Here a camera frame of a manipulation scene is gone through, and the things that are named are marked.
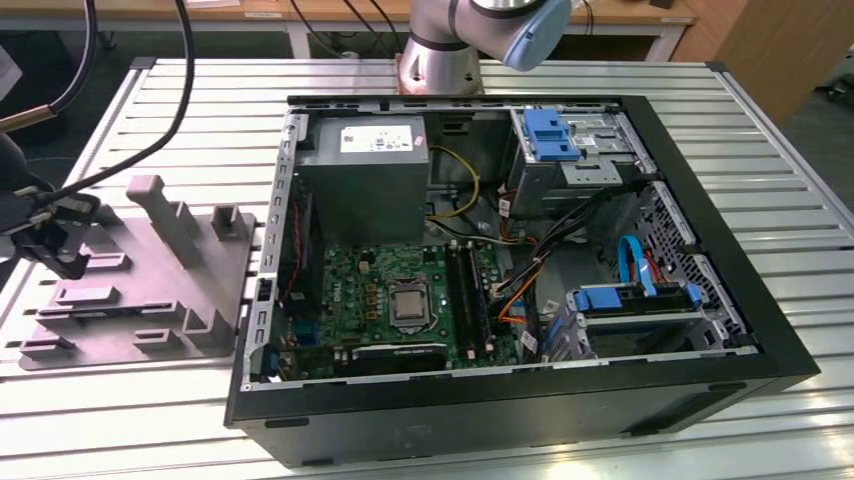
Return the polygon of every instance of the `workbench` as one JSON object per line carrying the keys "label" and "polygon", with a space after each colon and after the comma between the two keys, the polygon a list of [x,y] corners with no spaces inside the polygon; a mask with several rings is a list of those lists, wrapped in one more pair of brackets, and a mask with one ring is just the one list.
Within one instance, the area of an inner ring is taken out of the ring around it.
{"label": "workbench", "polygon": [[[94,193],[120,215],[142,215],[124,184],[159,174],[166,195],[194,209],[234,202],[266,218],[289,95],[394,94],[393,63],[200,60],[196,73],[180,133]],[[183,74],[182,60],[130,71],[70,181],[160,136]],[[55,280],[22,262],[0,294],[0,477],[805,478],[854,466],[854,218],[729,74],[704,64],[547,62],[522,75],[487,61],[483,80],[491,94],[649,98],[822,373],[674,435],[289,471],[222,426],[233,358],[19,368],[15,342]]]}
{"label": "workbench", "polygon": [[[401,32],[409,31],[411,0],[378,0]],[[341,0],[298,0],[301,11],[319,32],[365,32],[365,25]],[[377,31],[390,31],[369,0],[354,6]],[[682,0],[669,10],[646,1],[594,0],[597,35],[654,37],[646,60],[665,62],[677,48],[685,28],[697,16]],[[179,30],[172,0],[99,0],[102,31]],[[294,58],[311,58],[309,31],[289,0],[245,0],[241,6],[191,9],[195,31],[283,32],[290,39]],[[575,10],[567,19],[567,35],[583,35],[587,12]],[[80,0],[0,0],[0,30],[83,30]]]}

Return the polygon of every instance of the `gray robot arm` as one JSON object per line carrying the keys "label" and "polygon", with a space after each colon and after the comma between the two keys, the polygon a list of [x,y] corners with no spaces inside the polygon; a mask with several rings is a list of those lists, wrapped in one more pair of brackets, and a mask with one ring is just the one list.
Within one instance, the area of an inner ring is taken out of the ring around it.
{"label": "gray robot arm", "polygon": [[478,50],[515,70],[531,70],[561,40],[570,12],[570,0],[413,0],[402,92],[482,91]]}

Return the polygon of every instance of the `green circuit board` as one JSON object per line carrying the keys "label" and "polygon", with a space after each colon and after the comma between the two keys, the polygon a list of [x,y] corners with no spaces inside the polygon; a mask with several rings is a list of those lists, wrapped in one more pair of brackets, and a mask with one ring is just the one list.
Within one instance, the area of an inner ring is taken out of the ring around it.
{"label": "green circuit board", "polygon": [[[446,369],[517,364],[513,332],[497,336],[495,351],[474,360],[461,359],[457,351],[445,246],[379,246],[333,248],[326,252],[323,272],[323,313],[319,342],[301,352],[301,370],[307,378],[333,377],[329,347],[401,342],[442,343],[449,347]],[[478,249],[478,265],[485,284],[501,281],[495,250]],[[391,292],[397,285],[423,285],[430,302],[430,325],[403,333],[391,325]]]}

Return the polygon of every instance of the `slotted aluminum surface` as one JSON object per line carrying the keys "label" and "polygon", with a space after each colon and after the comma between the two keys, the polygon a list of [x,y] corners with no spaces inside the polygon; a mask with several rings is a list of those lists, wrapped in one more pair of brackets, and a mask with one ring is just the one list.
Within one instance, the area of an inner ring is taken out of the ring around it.
{"label": "slotted aluminum surface", "polygon": [[[387,61],[203,60],[188,118],[167,148],[95,192],[123,215],[130,175],[164,177],[194,209],[223,202],[265,218],[287,96],[394,94]],[[72,178],[164,131],[180,60],[132,71]],[[686,431],[311,472],[335,478],[785,478],[854,475],[854,240],[850,215],[726,74],[702,64],[485,62],[487,93],[635,94],[665,125],[736,231],[822,374]],[[257,235],[261,241],[262,232]],[[3,295],[0,347],[32,329],[52,287],[20,266]],[[245,292],[253,292],[254,285]],[[222,427],[231,359],[38,372],[0,348],[0,478],[261,478],[302,474]]]}

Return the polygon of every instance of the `motherboard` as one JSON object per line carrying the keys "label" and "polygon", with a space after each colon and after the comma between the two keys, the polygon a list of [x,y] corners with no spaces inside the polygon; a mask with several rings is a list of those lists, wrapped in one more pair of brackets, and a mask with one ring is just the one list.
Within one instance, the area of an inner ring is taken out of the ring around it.
{"label": "motherboard", "polygon": [[[486,299],[486,289],[501,281],[495,250],[487,244],[471,252],[482,291],[467,293]],[[447,245],[329,249],[319,321],[291,321],[291,337],[301,345],[293,350],[299,372],[291,370],[291,376],[339,376],[349,352],[386,360],[410,346],[419,349],[417,356],[433,357],[429,361],[442,359],[441,370],[514,365],[514,333],[506,329],[499,334],[489,325],[467,326],[459,321],[467,313],[455,305],[462,303],[457,297],[465,287],[458,278],[449,278],[461,275],[449,268],[447,260],[455,255]],[[471,351],[466,350],[469,338]],[[389,370],[370,373],[398,373],[394,362],[378,363]]]}

